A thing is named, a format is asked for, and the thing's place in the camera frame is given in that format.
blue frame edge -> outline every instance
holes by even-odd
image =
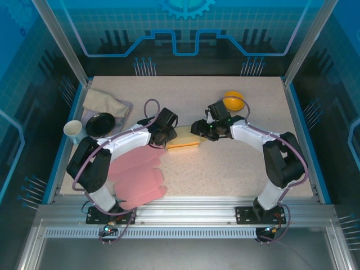
[[[77,104],[79,102],[79,98],[80,98],[82,88],[83,88],[83,85],[81,83],[79,83],[78,90],[76,91],[74,102],[73,102],[73,105],[71,107],[70,114],[69,114],[69,117],[67,118],[67,121],[72,120],[73,117],[74,117],[75,110],[76,110]],[[63,134],[62,138],[61,138],[61,141],[60,141],[60,145],[59,145],[58,150],[57,150],[54,165],[53,165],[52,170],[51,170],[49,181],[48,181],[47,186],[46,186],[46,190],[45,190],[45,194],[44,194],[44,197],[43,197],[43,200],[42,200],[42,204],[48,204],[48,200],[49,200],[50,195],[51,195],[52,186],[54,185],[54,181],[55,181],[55,175],[56,175],[56,172],[57,172],[58,167],[59,167],[59,163],[60,163],[62,153],[64,151],[66,139],[67,139],[66,135]]]
[[[306,126],[303,111],[302,111],[302,108],[300,107],[300,102],[299,102],[299,99],[298,99],[298,95],[295,92],[295,87],[294,87],[293,83],[290,83],[289,86],[290,86],[290,91],[291,91],[292,97],[294,99],[296,110],[297,110],[297,112],[299,114],[299,119],[300,119],[300,122],[301,122],[301,126],[302,126],[304,134],[305,134],[305,140],[306,140],[306,143],[309,146],[310,155],[311,155],[311,158],[313,160],[313,164],[314,164],[314,168],[315,168],[315,171],[316,171],[316,175],[317,175],[318,180],[319,180],[322,196],[323,196],[324,201],[325,201],[324,203],[325,204],[332,204],[329,192],[327,191],[327,187],[326,187],[326,184],[325,184],[324,177],[323,177],[321,169],[320,169],[319,161],[318,161],[318,159],[316,157],[313,142],[311,140],[308,127]]]

sponge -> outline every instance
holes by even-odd
[[[191,126],[176,127],[175,131],[178,136],[169,141],[166,144],[166,148],[169,152],[178,151],[183,149],[194,149],[198,148],[200,143],[200,137],[190,132]]]

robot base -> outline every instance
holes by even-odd
[[[121,213],[125,210],[121,209],[118,211],[118,213]],[[106,215],[99,210],[97,210],[94,206],[89,207],[88,214],[86,217],[86,224],[100,224],[100,225],[106,225],[109,222],[116,222],[116,225],[121,224],[128,224],[129,219],[131,218],[132,212],[126,214],[126,215],[120,215],[120,216],[110,216]],[[130,224],[135,224],[135,217],[130,222]]]
[[[252,206],[235,207],[235,217],[238,225],[277,225],[279,221],[281,224],[286,224],[284,209],[279,206],[266,211],[261,220],[254,213]]]

black bowl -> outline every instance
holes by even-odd
[[[115,117],[107,112],[94,115],[86,123],[85,130],[89,136],[101,137],[108,134],[115,126]]]

beige towel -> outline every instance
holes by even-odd
[[[83,107],[99,113],[109,113],[114,117],[125,117],[130,109],[111,95],[92,89],[88,90]]]

